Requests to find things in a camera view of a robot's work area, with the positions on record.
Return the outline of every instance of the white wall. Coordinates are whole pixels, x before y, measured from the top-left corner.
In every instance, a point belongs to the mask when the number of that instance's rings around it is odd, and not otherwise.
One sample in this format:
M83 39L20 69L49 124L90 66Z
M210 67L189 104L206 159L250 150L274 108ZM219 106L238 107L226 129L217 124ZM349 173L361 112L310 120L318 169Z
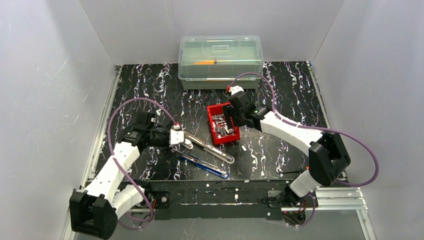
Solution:
M177 63L180 39L259 35L266 61L313 60L344 0L80 0L115 65Z
M380 175L363 187L378 239L422 239L424 2L346 0L315 60L330 124L376 151ZM374 167L349 142L349 179Z
M61 238L114 71L78 0L1 1L1 239Z

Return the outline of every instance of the white plastic piece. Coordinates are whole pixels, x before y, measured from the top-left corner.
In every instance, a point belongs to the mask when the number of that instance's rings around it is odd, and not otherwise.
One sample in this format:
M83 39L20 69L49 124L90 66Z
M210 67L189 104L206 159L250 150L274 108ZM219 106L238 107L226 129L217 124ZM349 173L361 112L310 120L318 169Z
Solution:
M229 92L231 93L231 95L234 95L235 93L238 93L238 92L244 92L244 90L241 86L232 86L229 88Z
M290 184L290 189L301 198L320 186L321 184L314 180L309 170L306 170Z
M115 195L111 203L113 208L116 208L118 219L130 210L134 205L143 202L143 197L133 185L127 185L125 189Z
M181 143L181 145L183 145L187 149L190 149L190 150L193 149L193 143L188 138L186 138L184 140L184 143Z
M279 113L277 114L282 119L296 124L295 121L290 120ZM277 136L280 139L289 142L306 155L309 154L309 148L311 147L310 143L318 141L318 139L323 136L319 130L303 129L284 123L278 119L272 111L268 112L264 119L260 121L260 127L262 132Z
M176 131L181 130L181 125L179 123L176 123L176 124L172 125L171 129L174 129Z
M185 142L184 130L169 130L169 146L175 146Z
M140 156L139 149L129 142L117 143L113 151L116 160L125 172ZM103 194L104 199L109 202L112 202L118 186L124 178L124 174L119 170L112 157L109 157L95 179L85 188L88 195L98 197Z

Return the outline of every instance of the red tool box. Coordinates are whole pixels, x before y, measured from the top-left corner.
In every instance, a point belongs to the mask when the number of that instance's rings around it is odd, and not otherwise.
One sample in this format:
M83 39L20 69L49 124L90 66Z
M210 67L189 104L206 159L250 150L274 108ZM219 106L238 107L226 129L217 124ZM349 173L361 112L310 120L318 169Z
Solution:
M221 122L222 120L221 121L214 120L212 116L223 115L224 114L223 107L228 106L228 105L230 105L229 102L207 106L207 116L209 118L210 131L212 133L213 143L215 145L240 140L240 130L239 130L238 126L233 127L234 132L232 132L231 134L221 136L220 138L217 137L217 132L215 131L214 123L218 124L217 122Z

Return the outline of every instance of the wire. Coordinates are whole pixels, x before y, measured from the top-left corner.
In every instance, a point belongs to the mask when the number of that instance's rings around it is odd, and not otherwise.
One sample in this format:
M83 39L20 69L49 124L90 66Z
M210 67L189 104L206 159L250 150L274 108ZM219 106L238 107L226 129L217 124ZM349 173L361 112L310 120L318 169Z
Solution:
M150 216L150 214L147 214L146 216L144 216L143 220L145 220L149 216ZM140 222L139 226L128 226L128 225L125 225L124 223L122 223L121 221L118 221L119 225L121 225L122 227L129 229L129 230L139 230L139 229L145 228L145 227L149 226L152 222L153 221L150 221L147 224L142 225L143 223L145 223L145 221L144 221L144 222Z
M306 201L306 199L305 199L305 207L300 212L303 213L306 210L307 207L308 207L308 201Z
M116 166L118 167L118 169L123 173L123 175L128 179L128 181L131 182L131 184L135 187L135 189L143 197L144 201L146 202L146 204L147 204L147 206L150 210L150 214L149 214L148 219L138 219L137 221L140 221L140 222L149 221L149 222L151 222L151 221L153 221L153 218L154 218L154 212L153 212L153 208L152 208L152 205L150 204L149 199L146 197L146 195L143 193L143 191L140 189L140 187L136 184L136 182L130 177L130 175L127 173L127 171L125 171L125 169L120 165L117 158L115 157L114 148L112 147L112 138L111 138L112 121L114 120L115 116L118 114L119 110L121 110L125 105L132 103L132 102L135 102L135 101L147 101L147 102L153 103L154 105L156 105L160 109L162 109L163 112L166 115L168 115L168 117L172 120L172 122L174 124L177 124L177 122L175 121L173 116L163 106L161 106L158 102L156 102L152 99L145 98L145 97L136 97L136 98L125 101L119 107L117 107L116 110L112 113L112 116L110 117L109 122L107 123L107 141L108 141L108 145L109 145L109 149L110 149L110 155L111 155L113 161L115 162Z
M279 120L281 120L283 123L288 124L288 125L293 126L293 127L300 128L300 129L312 129L312 130L318 130L318 131L323 131L323 132L333 132L333 133L344 135L344 136L346 136L346 137L354 140L358 144L360 144L362 147L364 147L369 152L369 154L371 155L372 160L374 161L374 164L375 164L375 171L374 171L374 174L372 175L372 177L369 180L367 180L365 182L362 182L362 183L349 183L349 182L343 182L343 181L336 180L338 183L341 183L343 185L350 186L350 187L362 187L362 186L368 185L368 184L374 182L374 180L376 180L376 178L377 178L377 176L379 175L379 172L380 172L380 164L379 164L379 161L377 160L376 154L374 153L374 151L368 145L366 145L360 139L358 139L358 138L354 137L353 135L350 135L349 133L344 132L344 131L334 130L334 129L326 128L326 127L304 126L304 125L292 123L292 122L287 121L286 119L282 118L280 116L280 114L277 112L276 107L275 107L276 93L274 91L274 88L271 85L270 80L267 79L266 77L262 76L261 74L258 74L256 72L245 72L243 74L240 74L238 77L236 77L230 83L229 86L231 87L239 78L241 78L242 76L245 76L245 75L255 75L255 76L258 76L258 77L262 78L262 80L264 80L268 84L268 86L271 88L271 93L272 93L272 111L274 112L274 115Z
M155 209L157 199L154 200L152 208Z
M299 223L298 223L298 221L296 221L296 219L294 219L292 216L290 216L290 215L288 215L287 213L283 213L282 214L283 216L286 216L286 217L289 217L291 220L293 220L293 221L291 221L290 220L290 222L293 224L293 225L298 225Z
M295 211L295 213L303 213L306 210L306 200L300 203L299 210Z
M303 227L306 224L308 224L315 215L315 197L312 195L312 193L308 193L307 196L309 196L312 199L312 213L310 214L310 217L304 223L299 225L299 227Z
M277 172L277 174L300 174L306 170L307 170L306 168L302 168L302 169L297 169L292 171L279 171Z
M264 197L260 200L261 204L273 204L273 203L281 203L283 199L278 199L275 201L270 201L270 197Z

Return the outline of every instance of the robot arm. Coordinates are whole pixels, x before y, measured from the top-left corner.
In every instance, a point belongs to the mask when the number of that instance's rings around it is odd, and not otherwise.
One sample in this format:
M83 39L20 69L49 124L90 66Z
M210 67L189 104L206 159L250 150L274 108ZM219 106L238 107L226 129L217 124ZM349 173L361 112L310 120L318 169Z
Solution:
M139 158L147 146L172 147L183 144L193 147L180 125L155 126L156 114L140 112L137 122L124 129L115 145L115 158L125 171ZM143 197L133 185L116 193L124 174L111 156L96 178L83 190L74 190L69 199L71 227L74 232L108 239L115 231L118 219Z
M321 132L289 125L279 118L300 125L268 107L256 107L240 86L229 89L231 105L223 112L227 125L248 126L261 132L275 135L309 157L309 169L300 174L284 189L282 201L296 205L310 191L320 186L330 186L351 163L342 138L338 133Z

